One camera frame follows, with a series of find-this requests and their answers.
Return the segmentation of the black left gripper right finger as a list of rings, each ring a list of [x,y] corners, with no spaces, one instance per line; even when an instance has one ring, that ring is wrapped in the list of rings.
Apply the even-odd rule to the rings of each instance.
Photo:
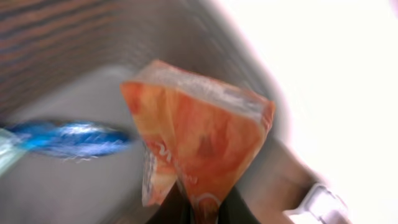
[[[238,189],[233,187],[219,209],[218,224],[260,224]]]

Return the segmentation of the blue Oreo cookie pack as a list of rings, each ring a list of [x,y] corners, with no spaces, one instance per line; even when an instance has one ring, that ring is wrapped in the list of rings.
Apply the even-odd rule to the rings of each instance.
[[[19,147],[65,159],[91,159],[128,149],[129,132],[116,126],[85,120],[37,119],[7,124]]]

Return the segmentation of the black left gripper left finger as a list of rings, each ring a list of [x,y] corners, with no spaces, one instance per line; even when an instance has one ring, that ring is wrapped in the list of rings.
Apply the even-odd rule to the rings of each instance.
[[[190,202],[174,183],[165,200],[146,224],[190,224]]]

